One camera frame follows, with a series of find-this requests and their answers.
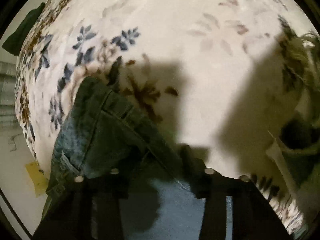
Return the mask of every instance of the cable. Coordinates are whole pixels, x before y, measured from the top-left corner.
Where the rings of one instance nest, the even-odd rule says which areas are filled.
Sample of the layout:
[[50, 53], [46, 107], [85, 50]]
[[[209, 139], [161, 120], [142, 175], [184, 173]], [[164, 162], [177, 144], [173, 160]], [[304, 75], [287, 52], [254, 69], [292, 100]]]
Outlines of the cable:
[[12, 215], [15, 217], [15, 219], [17, 220], [17, 222], [19, 223], [19, 225], [22, 227], [23, 231], [27, 234], [27, 236], [31, 239], [32, 235], [30, 234], [30, 232], [28, 231], [28, 229], [24, 226], [24, 224], [22, 223], [22, 221], [20, 220], [20, 218], [18, 217], [17, 213], [14, 211], [14, 209], [12, 208], [12, 206], [10, 205], [9, 201], [7, 200], [7, 198], [5, 197], [2, 189], [0, 188], [0, 195], [3, 198], [5, 204], [7, 205], [7, 207], [9, 208], [10, 212], [12, 213]]

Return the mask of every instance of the yellow object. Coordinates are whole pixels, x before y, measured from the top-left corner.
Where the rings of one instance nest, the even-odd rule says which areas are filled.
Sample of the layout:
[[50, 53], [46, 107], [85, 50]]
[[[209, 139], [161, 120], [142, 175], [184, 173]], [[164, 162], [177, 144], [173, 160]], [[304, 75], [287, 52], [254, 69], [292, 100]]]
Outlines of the yellow object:
[[38, 162], [26, 164], [26, 169], [35, 186], [36, 197], [41, 196], [43, 193], [45, 193], [48, 187], [48, 180], [40, 172]]

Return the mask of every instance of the white floor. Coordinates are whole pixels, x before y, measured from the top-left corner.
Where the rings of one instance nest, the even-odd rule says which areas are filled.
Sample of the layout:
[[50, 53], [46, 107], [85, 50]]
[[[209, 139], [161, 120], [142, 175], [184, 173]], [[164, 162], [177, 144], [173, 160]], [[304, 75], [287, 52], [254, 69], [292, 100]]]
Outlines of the white floor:
[[[10, 23], [0, 40], [0, 46], [17, 29], [30, 10], [46, 1], [29, 0]], [[0, 61], [16, 64], [17, 57], [0, 48]], [[15, 146], [11, 140], [14, 135], [18, 135], [14, 139], [16, 150], [14, 150]], [[40, 222], [46, 200], [46, 195], [36, 198], [33, 182], [25, 168], [25, 165], [34, 159], [21, 129], [0, 131], [0, 146], [0, 187], [25, 227], [33, 234]], [[1, 197], [0, 206], [18, 235], [23, 240], [29, 240]]]

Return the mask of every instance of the floral bedsheet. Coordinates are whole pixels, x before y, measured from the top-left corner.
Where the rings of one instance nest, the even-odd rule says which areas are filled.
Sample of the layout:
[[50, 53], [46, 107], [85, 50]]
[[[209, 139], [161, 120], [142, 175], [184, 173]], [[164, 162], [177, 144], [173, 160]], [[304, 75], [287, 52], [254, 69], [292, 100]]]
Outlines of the floral bedsheet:
[[265, 155], [268, 131], [279, 133], [298, 100], [283, 21], [314, 30], [293, 0], [48, 0], [17, 65], [15, 111], [30, 151], [48, 176], [77, 89], [95, 76], [173, 148], [191, 145], [225, 176], [251, 175], [292, 233], [303, 220]]

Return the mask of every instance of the curtain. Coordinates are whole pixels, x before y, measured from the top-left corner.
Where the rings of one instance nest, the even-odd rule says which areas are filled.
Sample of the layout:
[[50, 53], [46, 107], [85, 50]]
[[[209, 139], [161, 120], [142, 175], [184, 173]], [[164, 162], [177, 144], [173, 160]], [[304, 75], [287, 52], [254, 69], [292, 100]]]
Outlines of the curtain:
[[19, 126], [14, 111], [16, 65], [0, 61], [0, 130]]

